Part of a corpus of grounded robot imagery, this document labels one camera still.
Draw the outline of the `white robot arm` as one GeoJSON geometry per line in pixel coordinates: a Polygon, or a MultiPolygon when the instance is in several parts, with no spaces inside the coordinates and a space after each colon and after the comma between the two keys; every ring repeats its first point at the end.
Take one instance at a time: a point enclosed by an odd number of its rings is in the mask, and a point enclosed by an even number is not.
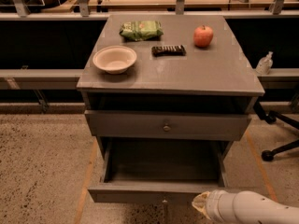
{"type": "Polygon", "coordinates": [[[277,203],[253,191],[206,191],[193,199],[192,206],[217,224],[299,224],[298,207],[277,203]]]}

